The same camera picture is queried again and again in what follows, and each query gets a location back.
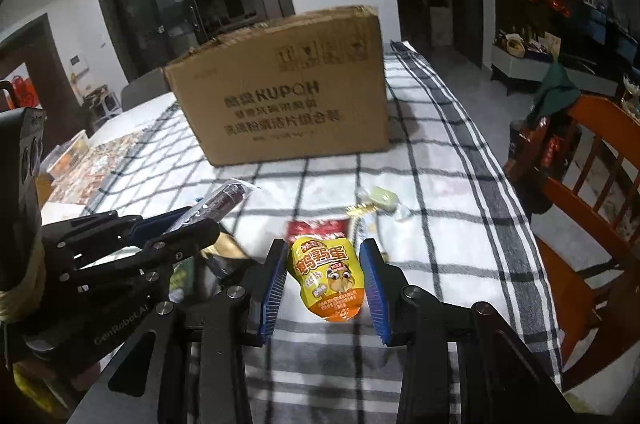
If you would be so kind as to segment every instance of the orange chair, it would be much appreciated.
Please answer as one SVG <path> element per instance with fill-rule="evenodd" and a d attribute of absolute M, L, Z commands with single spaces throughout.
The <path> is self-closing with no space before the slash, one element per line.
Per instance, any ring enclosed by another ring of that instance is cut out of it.
<path fill-rule="evenodd" d="M 614 220 L 607 221 L 598 213 L 623 159 L 626 158 L 636 169 L 640 169 L 640 125 L 609 100 L 595 96 L 578 99 L 567 115 L 572 121 L 556 153 L 555 165 L 562 165 L 578 124 L 595 135 L 584 169 L 572 189 L 540 171 L 540 155 L 548 130 L 548 119 L 543 118 L 535 130 L 521 133 L 525 141 L 523 149 L 504 166 L 512 183 L 526 173 L 537 173 L 546 197 L 602 245 L 615 260 L 616 268 L 623 271 L 603 287 L 591 289 L 552 248 L 536 237 L 551 285 L 558 324 L 565 333 L 561 346 L 562 363 L 566 364 L 578 341 L 583 340 L 591 329 L 598 329 L 586 353 L 562 374 L 564 390 L 570 390 L 590 378 L 640 340 L 640 260 L 631 252 L 640 236 L 640 227 L 627 240 L 616 232 L 638 191 L 640 172 Z M 602 141 L 607 141 L 619 155 L 595 204 L 589 205 L 578 196 L 578 192 Z"/>

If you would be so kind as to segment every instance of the cardboard box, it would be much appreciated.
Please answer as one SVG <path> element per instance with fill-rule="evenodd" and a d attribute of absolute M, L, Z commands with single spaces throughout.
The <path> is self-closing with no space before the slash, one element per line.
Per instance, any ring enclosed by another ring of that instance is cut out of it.
<path fill-rule="evenodd" d="M 212 165 L 388 148 L 380 23 L 368 7 L 236 30 L 164 73 Z"/>

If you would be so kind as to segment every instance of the table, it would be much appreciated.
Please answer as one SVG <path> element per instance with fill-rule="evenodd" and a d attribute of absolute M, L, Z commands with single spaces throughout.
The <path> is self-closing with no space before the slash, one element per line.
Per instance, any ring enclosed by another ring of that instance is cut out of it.
<path fill-rule="evenodd" d="M 53 194 L 42 206 L 42 224 L 80 216 L 86 199 L 137 142 L 139 132 L 153 125 L 174 102 L 174 94 L 165 93 L 103 124 L 89 139 L 89 153 L 71 172 L 56 181 Z"/>
<path fill-rule="evenodd" d="M 409 283 L 447 303 L 493 304 L 559 385 L 558 324 L 548 282 L 516 195 L 487 143 L 429 63 L 394 43 L 385 55 L 392 147 L 213 168 L 177 104 L 146 131 L 90 201 L 153 216 L 194 202 L 229 178 L 260 186 L 223 221 L 241 247 L 264 257 L 293 218 L 337 217 L 358 187 L 395 191 L 408 220 L 379 220 L 380 244 Z M 355 247 L 362 240 L 356 233 Z M 381 345 L 366 301 L 360 315 L 328 324 L 306 310 L 287 278 L 273 339 L 245 352 L 255 422 L 395 422 L 402 349 Z M 456 351 L 450 349 L 454 381 Z M 460 385 L 450 389 L 460 411 Z"/>

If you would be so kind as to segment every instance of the screw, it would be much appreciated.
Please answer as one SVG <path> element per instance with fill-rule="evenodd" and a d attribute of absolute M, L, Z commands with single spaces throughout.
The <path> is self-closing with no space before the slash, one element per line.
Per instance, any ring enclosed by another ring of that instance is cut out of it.
<path fill-rule="evenodd" d="M 407 296 L 409 299 L 417 299 L 422 297 L 424 290 L 415 285 L 407 285 L 402 289 L 402 294 Z"/>
<path fill-rule="evenodd" d="M 494 308 L 486 301 L 479 301 L 476 303 L 476 312 L 481 315 L 491 315 Z"/>
<path fill-rule="evenodd" d="M 241 298 L 246 294 L 246 290 L 242 285 L 233 285 L 226 290 L 226 295 L 231 299 Z"/>
<path fill-rule="evenodd" d="M 171 301 L 160 301 L 156 305 L 156 313 L 158 315 L 167 315 L 174 309 L 174 304 Z"/>

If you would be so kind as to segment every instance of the candy wrapper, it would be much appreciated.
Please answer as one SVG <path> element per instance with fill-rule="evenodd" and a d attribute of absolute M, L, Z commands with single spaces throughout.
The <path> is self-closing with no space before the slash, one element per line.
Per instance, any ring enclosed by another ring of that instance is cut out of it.
<path fill-rule="evenodd" d="M 349 222 L 349 218 L 290 221 L 287 223 L 287 243 L 290 247 L 301 236 L 320 240 L 346 238 L 349 234 Z"/>
<path fill-rule="evenodd" d="M 348 239 L 298 238 L 291 247 L 292 274 L 305 307 L 326 321 L 350 320 L 360 312 L 364 276 Z"/>

